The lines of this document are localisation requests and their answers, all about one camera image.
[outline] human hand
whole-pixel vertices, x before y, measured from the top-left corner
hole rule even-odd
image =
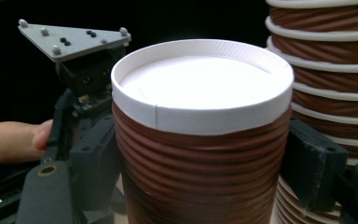
[[[52,119],[41,124],[0,122],[0,163],[40,160],[45,153]]]

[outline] gray plastic part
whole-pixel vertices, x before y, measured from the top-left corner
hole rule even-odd
[[[31,24],[19,20],[21,33],[42,50],[53,62],[62,63],[102,49],[128,46],[131,34],[73,27]]]

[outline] dark background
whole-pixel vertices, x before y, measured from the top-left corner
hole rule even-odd
[[[66,86],[54,62],[26,39],[29,23],[118,31],[132,41],[127,52],[163,41],[219,38],[265,47],[265,1],[64,1],[0,0],[0,121],[50,119]]]

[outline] cup stack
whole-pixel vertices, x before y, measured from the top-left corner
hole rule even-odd
[[[358,0],[267,0],[268,49],[294,69],[293,116],[345,147],[358,162]],[[338,223],[332,213],[302,210],[281,178],[281,223]]]

